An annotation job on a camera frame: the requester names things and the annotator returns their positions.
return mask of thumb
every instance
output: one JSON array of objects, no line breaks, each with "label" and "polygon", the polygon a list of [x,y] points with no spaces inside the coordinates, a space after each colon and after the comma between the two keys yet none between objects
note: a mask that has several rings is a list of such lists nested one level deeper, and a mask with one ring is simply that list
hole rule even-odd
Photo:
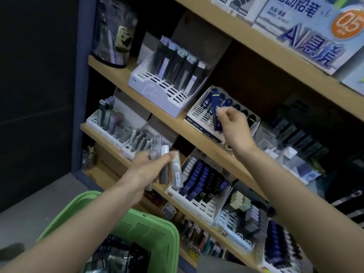
[{"label": "thumb", "polygon": [[150,161],[149,165],[151,166],[151,169],[153,171],[159,173],[165,165],[173,160],[173,158],[174,155],[172,153],[166,153],[163,156],[159,157],[157,160]]},{"label": "thumb", "polygon": [[216,116],[219,118],[220,123],[224,127],[225,124],[230,122],[228,115],[226,114],[226,108],[219,107],[216,109]]}]

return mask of person's left hand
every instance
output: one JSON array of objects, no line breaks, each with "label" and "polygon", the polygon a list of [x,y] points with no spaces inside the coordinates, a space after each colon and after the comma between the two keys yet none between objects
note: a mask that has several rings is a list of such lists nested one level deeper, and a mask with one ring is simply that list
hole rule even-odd
[{"label": "person's left hand", "polygon": [[157,160],[149,160],[148,151],[141,151],[135,155],[130,168],[116,185],[126,185],[130,188],[130,193],[133,194],[132,205],[134,205],[142,199],[144,188],[158,179],[161,169],[173,158],[173,154],[167,153]]}]

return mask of forearm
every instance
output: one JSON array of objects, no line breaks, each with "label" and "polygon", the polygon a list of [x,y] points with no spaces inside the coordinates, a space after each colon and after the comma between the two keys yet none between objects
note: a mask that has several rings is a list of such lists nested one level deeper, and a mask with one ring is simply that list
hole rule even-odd
[{"label": "forearm", "polygon": [[319,272],[363,267],[364,231],[258,148],[237,153]]},{"label": "forearm", "polygon": [[131,198],[126,185],[107,190],[1,273],[77,272],[130,209]]}]

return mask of blue shelf frame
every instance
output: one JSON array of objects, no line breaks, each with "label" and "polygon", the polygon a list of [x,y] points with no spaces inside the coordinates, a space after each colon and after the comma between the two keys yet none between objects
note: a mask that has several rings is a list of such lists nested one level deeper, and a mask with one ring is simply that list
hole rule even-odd
[{"label": "blue shelf frame", "polygon": [[[80,125],[86,120],[86,102],[89,88],[88,59],[92,50],[96,9],[97,0],[79,0],[71,172],[75,178],[90,190],[102,192],[104,190],[81,170],[83,132]],[[182,257],[178,261],[178,266],[186,273],[196,273],[196,269]]]}]

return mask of hand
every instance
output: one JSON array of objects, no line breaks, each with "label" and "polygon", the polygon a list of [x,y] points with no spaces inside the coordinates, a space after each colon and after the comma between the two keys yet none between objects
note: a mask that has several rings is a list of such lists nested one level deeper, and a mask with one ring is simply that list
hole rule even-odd
[{"label": "hand", "polygon": [[224,138],[235,156],[241,156],[257,147],[243,113],[233,107],[220,107],[216,110],[216,115],[221,122]]},{"label": "hand", "polygon": [[174,156],[167,153],[157,160],[149,160],[148,151],[141,151],[134,157],[130,168],[118,181],[117,185],[126,185],[130,188],[132,205],[138,203],[144,194],[144,188],[156,182],[161,169],[173,160]]}]

